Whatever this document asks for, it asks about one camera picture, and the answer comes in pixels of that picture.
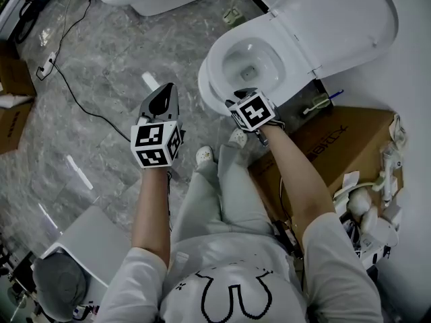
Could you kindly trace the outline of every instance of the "white t-shirt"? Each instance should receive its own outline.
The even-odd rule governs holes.
[[[172,246],[169,272],[132,248],[112,280],[96,323],[382,322],[380,298],[337,216],[313,221],[303,237],[308,300],[292,259],[276,240],[214,234]]]

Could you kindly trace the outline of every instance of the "person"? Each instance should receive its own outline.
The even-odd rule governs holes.
[[[166,168],[144,171],[132,249],[112,280],[97,323],[382,322],[380,298],[356,256],[317,171],[279,127],[261,131],[277,162],[304,250],[307,294],[247,170],[246,134],[197,152],[170,234]]]

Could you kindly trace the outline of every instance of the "floor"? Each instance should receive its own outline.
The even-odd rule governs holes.
[[[38,97],[17,151],[0,156],[0,227],[4,242],[20,258],[42,254],[89,206],[97,205],[126,233],[140,187],[141,171],[129,144],[99,118],[84,114],[54,70],[44,81],[35,72],[55,51],[68,0],[52,0],[28,39],[18,47]],[[234,123],[205,106],[197,73],[211,45],[228,31],[221,16],[230,0],[199,0],[154,17],[131,7],[93,0],[86,18],[66,37],[57,60],[82,105],[111,119],[126,135],[150,93],[141,79],[149,71],[159,83],[174,82],[180,94],[185,144],[174,163],[170,207],[175,216],[202,145],[218,151]],[[71,0],[67,25],[78,20],[87,0]],[[239,0],[247,19],[261,15],[251,0]],[[300,107],[316,95],[310,85],[284,106],[289,130],[304,121]],[[265,150],[249,141],[244,161]],[[92,183],[90,190],[67,161],[73,158]]]

